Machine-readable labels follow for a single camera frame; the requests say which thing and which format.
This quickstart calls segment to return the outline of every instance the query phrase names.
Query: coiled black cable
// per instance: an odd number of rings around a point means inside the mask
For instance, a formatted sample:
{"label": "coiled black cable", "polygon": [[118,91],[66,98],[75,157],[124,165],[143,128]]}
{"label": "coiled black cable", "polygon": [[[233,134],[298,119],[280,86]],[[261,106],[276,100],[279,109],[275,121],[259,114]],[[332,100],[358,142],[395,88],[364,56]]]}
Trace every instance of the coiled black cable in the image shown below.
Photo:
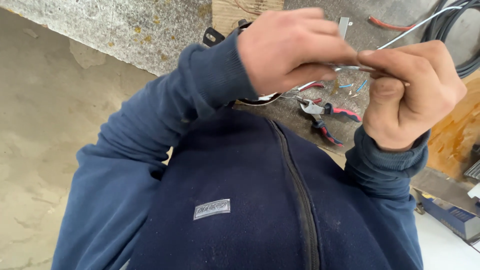
{"label": "coiled black cable", "polygon": [[[447,0],[442,0],[434,13],[439,12],[444,8]],[[458,0],[449,5],[449,7],[460,6],[466,3],[462,9],[452,9],[445,11],[430,21],[430,24],[425,29],[425,33],[421,42],[426,42],[434,39],[441,40],[443,43],[447,39],[448,32],[452,29],[453,24],[467,9],[479,9],[480,0]],[[480,50],[477,51],[465,63],[456,66],[456,72],[460,78],[465,78],[480,67]]]}

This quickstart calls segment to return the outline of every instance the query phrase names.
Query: ribbed cuff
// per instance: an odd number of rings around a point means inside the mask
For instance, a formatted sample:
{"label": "ribbed cuff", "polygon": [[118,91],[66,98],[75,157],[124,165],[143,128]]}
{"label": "ribbed cuff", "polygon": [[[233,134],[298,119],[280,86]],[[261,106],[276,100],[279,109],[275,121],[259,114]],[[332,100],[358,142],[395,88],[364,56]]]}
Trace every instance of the ribbed cuff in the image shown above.
{"label": "ribbed cuff", "polygon": [[205,63],[205,68],[196,71],[194,76],[199,94],[214,108],[236,99],[258,98],[240,60],[237,37],[237,33],[232,33],[220,44],[192,55]]}
{"label": "ribbed cuff", "polygon": [[388,153],[381,151],[375,141],[365,133],[363,125],[355,132],[355,145],[360,147],[366,158],[372,165],[382,171],[401,172],[407,171],[408,175],[415,175],[427,164],[427,142],[431,130],[422,134],[410,150],[402,153]]}

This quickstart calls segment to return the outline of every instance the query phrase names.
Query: blue wire piece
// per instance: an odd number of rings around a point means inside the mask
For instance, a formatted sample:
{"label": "blue wire piece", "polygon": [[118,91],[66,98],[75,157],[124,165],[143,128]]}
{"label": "blue wire piece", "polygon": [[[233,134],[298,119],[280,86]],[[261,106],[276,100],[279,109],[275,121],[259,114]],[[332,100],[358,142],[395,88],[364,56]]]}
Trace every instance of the blue wire piece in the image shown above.
{"label": "blue wire piece", "polygon": [[367,81],[368,81],[368,80],[365,80],[365,81],[363,82],[363,84],[360,85],[360,87],[357,89],[356,92],[360,91],[360,89],[367,83]]}

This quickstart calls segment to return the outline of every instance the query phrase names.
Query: right hand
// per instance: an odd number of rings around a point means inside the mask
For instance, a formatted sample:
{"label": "right hand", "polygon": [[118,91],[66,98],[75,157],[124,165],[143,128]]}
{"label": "right hand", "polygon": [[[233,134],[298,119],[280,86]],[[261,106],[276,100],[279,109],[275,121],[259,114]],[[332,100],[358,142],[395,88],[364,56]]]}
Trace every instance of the right hand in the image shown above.
{"label": "right hand", "polygon": [[336,72],[321,62],[356,64],[357,53],[320,8],[266,11],[239,36],[237,48],[259,95],[283,93]]}
{"label": "right hand", "polygon": [[365,132],[379,149],[401,152],[450,113],[467,88],[450,53],[435,40],[396,49],[362,51],[360,63],[397,79],[374,77],[363,116]]}

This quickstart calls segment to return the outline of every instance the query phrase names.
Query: pliers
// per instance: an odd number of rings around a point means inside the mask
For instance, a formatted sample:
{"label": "pliers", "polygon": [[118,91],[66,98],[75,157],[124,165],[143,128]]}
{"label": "pliers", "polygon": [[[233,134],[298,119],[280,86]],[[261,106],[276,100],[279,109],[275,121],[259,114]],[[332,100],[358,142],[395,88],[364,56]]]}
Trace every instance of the pliers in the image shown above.
{"label": "pliers", "polygon": [[320,117],[320,114],[341,114],[347,116],[355,122],[361,122],[361,117],[356,113],[345,109],[334,108],[331,103],[326,103],[325,107],[320,107],[312,100],[302,99],[300,97],[296,97],[296,99],[298,102],[300,102],[302,110],[313,116],[315,119],[315,121],[312,123],[312,126],[314,128],[319,128],[322,131],[322,134],[337,146],[343,146],[343,143],[335,139],[335,137],[333,137],[333,135],[328,131],[325,122]]}
{"label": "pliers", "polygon": [[[299,87],[297,90],[293,90],[293,91],[288,91],[288,92],[285,92],[281,95],[281,97],[283,98],[296,98],[298,97],[298,94],[302,91],[305,91],[307,90],[308,88],[310,87],[314,87],[314,86],[318,86],[318,87],[325,87],[323,84],[320,84],[320,83],[317,83],[317,82],[314,82],[310,85],[307,85],[307,86],[301,86]],[[312,100],[313,103],[319,103],[319,102],[322,102],[322,98],[317,98],[317,99],[314,99]]]}

